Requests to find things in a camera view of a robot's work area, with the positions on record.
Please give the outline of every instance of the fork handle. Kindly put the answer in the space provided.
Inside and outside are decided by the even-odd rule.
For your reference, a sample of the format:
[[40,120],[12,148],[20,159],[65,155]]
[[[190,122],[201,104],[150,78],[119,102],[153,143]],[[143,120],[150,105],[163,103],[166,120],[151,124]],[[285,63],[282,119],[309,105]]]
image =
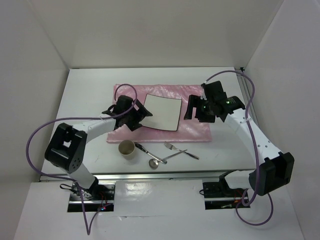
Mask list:
[[197,159],[197,160],[200,159],[198,156],[193,155],[193,154],[191,154],[191,153],[189,153],[189,152],[181,151],[181,150],[179,150],[179,151],[182,152],[182,153],[184,153],[184,154],[187,154],[189,157],[192,157],[192,158],[194,158],[194,159]]

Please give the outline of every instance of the pink satin placemat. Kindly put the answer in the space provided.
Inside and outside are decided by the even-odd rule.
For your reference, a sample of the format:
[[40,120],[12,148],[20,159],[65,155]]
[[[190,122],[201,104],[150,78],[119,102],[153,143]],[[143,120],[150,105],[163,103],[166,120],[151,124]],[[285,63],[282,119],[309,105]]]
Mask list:
[[[187,111],[189,95],[200,96],[203,89],[199,85],[134,85],[137,91],[138,99],[141,103],[146,100],[147,94],[172,98],[182,99],[180,120],[177,131],[163,131],[147,127],[141,127],[135,131],[130,131],[129,128],[124,125],[117,130],[110,132],[107,136],[107,143],[120,143],[123,140],[131,140],[134,142],[154,142],[154,143],[182,143],[182,142],[210,142],[212,136],[210,132],[209,123],[199,122],[198,119],[192,118],[191,120],[184,120],[184,116]],[[123,86],[119,88],[117,97],[120,95],[126,95],[131,98],[135,98],[135,93],[129,86]]]

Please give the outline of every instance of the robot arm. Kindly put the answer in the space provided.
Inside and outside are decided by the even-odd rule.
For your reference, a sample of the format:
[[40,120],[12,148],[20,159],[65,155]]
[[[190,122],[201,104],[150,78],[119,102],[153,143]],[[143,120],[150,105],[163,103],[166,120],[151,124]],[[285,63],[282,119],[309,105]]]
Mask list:
[[[252,159],[256,159],[252,137],[247,121],[255,136],[259,158],[259,185],[257,194],[263,196],[290,182],[294,165],[294,158],[288,152],[283,154],[264,135],[250,116],[246,119],[245,106],[236,96],[227,97],[221,82],[216,81],[202,85],[203,96],[190,95],[187,112],[184,119],[191,119],[193,108],[196,108],[195,118],[200,122],[214,123],[219,117],[242,140]],[[256,170],[231,171],[220,176],[221,185],[230,189],[255,189]]]
[[131,131],[142,127],[139,122],[152,114],[138,100],[136,101],[138,109],[133,107],[121,117],[105,119],[125,112],[132,103],[132,98],[121,95],[115,105],[102,113],[99,120],[89,120],[73,126],[66,123],[59,124],[45,151],[45,159],[76,180],[80,187],[93,197],[98,196],[99,192],[103,192],[104,186],[98,184],[98,179],[83,164],[86,144],[124,124]]

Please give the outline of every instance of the silver spoon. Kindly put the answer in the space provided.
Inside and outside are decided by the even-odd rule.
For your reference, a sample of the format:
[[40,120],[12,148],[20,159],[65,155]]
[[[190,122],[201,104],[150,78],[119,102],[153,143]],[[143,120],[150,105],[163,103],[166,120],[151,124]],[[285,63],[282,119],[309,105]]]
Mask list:
[[[167,157],[163,158],[162,161],[163,161],[163,160],[167,160],[167,159],[169,159],[169,158],[172,158],[172,157],[174,157],[174,156],[176,156],[176,155],[179,155],[179,154],[181,154],[181,153],[184,153],[185,151],[187,151],[187,149],[186,149],[186,150],[183,150],[183,151],[180,151],[180,152],[177,152],[177,153],[175,153],[175,154],[172,154],[172,155],[170,155],[170,156],[167,156]],[[156,169],[159,167],[159,162],[161,162],[161,161],[158,161],[158,160],[156,160],[156,159],[154,159],[154,158],[151,158],[151,159],[149,160],[149,166],[150,166],[150,168],[152,168],[153,170],[156,170]]]

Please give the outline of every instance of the utensil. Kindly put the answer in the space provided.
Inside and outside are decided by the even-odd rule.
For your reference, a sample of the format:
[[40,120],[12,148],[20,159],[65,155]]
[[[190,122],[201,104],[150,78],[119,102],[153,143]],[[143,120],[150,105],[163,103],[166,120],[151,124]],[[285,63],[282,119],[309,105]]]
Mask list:
[[164,145],[165,145],[168,149],[170,149],[170,150],[180,151],[180,152],[182,152],[182,153],[184,153],[184,154],[187,154],[187,155],[188,155],[189,157],[191,157],[191,158],[198,159],[198,160],[200,159],[198,156],[193,155],[193,154],[191,154],[191,153],[189,153],[189,152],[184,152],[184,151],[176,148],[175,146],[173,146],[172,144],[170,144],[170,143],[168,143],[168,142],[164,142]]
[[[170,156],[167,156],[167,157],[163,158],[162,161],[165,161],[165,160],[167,160],[167,159],[169,159],[169,158],[172,158],[172,157],[174,157],[174,156],[176,156],[176,155],[182,154],[182,153],[184,153],[185,151],[187,151],[187,150],[183,150],[183,151],[177,152],[177,153],[175,153],[175,154],[172,154],[172,155],[170,155]],[[154,158],[151,158],[151,159],[149,160],[149,166],[150,166],[150,168],[152,168],[153,170],[156,170],[156,169],[158,168],[158,166],[159,166],[159,161],[156,160],[156,159],[154,159]]]
[[160,157],[157,157],[156,155],[153,155],[151,152],[147,151],[140,143],[135,142],[134,145],[140,149],[142,152],[148,154],[153,159],[158,160],[158,162],[161,162],[162,164],[167,164],[168,162],[166,160],[162,160]]
[[131,160],[135,157],[135,149],[135,143],[130,140],[124,140],[118,146],[119,153],[127,160]]

